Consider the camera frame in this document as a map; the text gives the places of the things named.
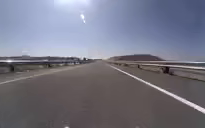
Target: road edge line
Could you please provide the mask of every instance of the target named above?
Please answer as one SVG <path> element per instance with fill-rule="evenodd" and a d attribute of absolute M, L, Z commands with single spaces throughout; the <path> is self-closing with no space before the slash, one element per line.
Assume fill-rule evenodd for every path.
<path fill-rule="evenodd" d="M 27 76 L 27 77 L 20 77 L 20 78 L 16 78 L 16 79 L 0 82 L 0 85 L 16 82 L 16 81 L 20 81 L 20 80 L 31 79 L 31 78 L 38 77 L 38 76 L 50 75 L 50 74 L 54 74 L 54 73 L 58 73 L 58 72 L 62 72 L 62 71 L 68 71 L 68 70 L 76 69 L 78 67 L 81 67 L 81 66 L 68 67 L 68 68 L 65 68 L 63 70 L 55 70 L 55 71 L 49 71 L 49 72 L 46 72 L 46 73 L 40 73 L 40 74 L 36 74 L 36 75 L 32 75 L 32 76 Z"/>
<path fill-rule="evenodd" d="M 188 105 L 188 106 L 190 106 L 192 108 L 194 108 L 195 110 L 197 110 L 197 111 L 199 111 L 199 112 L 201 112 L 203 114 L 205 114 L 205 108 L 203 108 L 203 107 L 201 107 L 201 106 L 199 106 L 199 105 L 197 105 L 195 103 L 192 103 L 192 102 L 190 102 L 190 101 L 188 101 L 188 100 L 186 100 L 186 99 L 184 99 L 184 98 L 182 98 L 182 97 L 180 97 L 180 96 L 178 96 L 176 94 L 173 94 L 173 93 L 171 93 L 169 91 L 166 91 L 166 90 L 164 90 L 164 89 L 162 89 L 162 88 L 160 88 L 160 87 L 158 87 L 158 86 L 156 86 L 156 85 L 154 85 L 152 83 L 149 83 L 149 82 L 147 82 L 147 81 L 145 81 L 145 80 L 143 80 L 141 78 L 138 78 L 138 77 L 136 77 L 136 76 L 134 76 L 134 75 L 132 75 L 130 73 L 127 73 L 127 72 L 125 72 L 125 71 L 123 71 L 123 70 L 121 70 L 121 69 L 119 69 L 117 67 L 114 67 L 114 66 L 111 66 L 111 65 L 108 65 L 108 66 L 113 68 L 113 69 L 115 69 L 115 70 L 117 70 L 117 71 L 119 71 L 119 72 L 121 72 L 121 73 L 124 73 L 125 75 L 128 75 L 128 76 L 134 78 L 135 80 L 138 80 L 138 81 L 140 81 L 140 82 L 142 82 L 142 83 L 144 83 L 144 84 L 146 84 L 146 85 L 148 85 L 148 86 L 150 86 L 150 87 L 152 87 L 152 88 L 154 88 L 154 89 L 156 89 L 156 90 L 158 90 L 158 91 L 160 91 L 160 92 L 162 92 L 162 93 L 164 93 L 164 94 L 166 94 L 166 95 L 168 95 L 168 96 L 170 96 L 170 97 L 172 97 L 172 98 L 174 98 L 174 99 L 176 99 L 176 100 L 178 100 L 178 101 L 180 101 L 180 102 L 182 102 L 182 103 L 184 103 L 184 104 L 186 104 L 186 105 Z"/>

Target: guardrail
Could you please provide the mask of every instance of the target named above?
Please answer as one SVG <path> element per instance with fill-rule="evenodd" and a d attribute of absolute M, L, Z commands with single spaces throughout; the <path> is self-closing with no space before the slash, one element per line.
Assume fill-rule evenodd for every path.
<path fill-rule="evenodd" d="M 50 68 L 54 64 L 82 64 L 89 60 L 0 60 L 0 67 L 8 67 L 11 72 L 15 71 L 18 65 L 45 65 Z"/>
<path fill-rule="evenodd" d="M 107 61 L 117 65 L 137 65 L 161 67 L 163 73 L 170 73 L 170 68 L 181 68 L 205 71 L 205 62 L 192 61 Z"/>

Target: hill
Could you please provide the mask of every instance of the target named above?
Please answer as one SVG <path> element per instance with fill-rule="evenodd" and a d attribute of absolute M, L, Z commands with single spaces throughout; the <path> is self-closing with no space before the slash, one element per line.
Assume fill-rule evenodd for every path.
<path fill-rule="evenodd" d="M 150 54 L 136 54 L 136 55 L 125 55 L 125 56 L 115 56 L 109 58 L 113 61 L 162 61 L 163 59 Z"/>

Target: blue sky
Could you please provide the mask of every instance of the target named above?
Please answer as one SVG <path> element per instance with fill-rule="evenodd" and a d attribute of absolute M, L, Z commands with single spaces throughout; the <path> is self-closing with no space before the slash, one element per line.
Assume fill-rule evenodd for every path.
<path fill-rule="evenodd" d="M 22 54 L 205 60 L 205 0 L 0 0 L 0 56 Z"/>

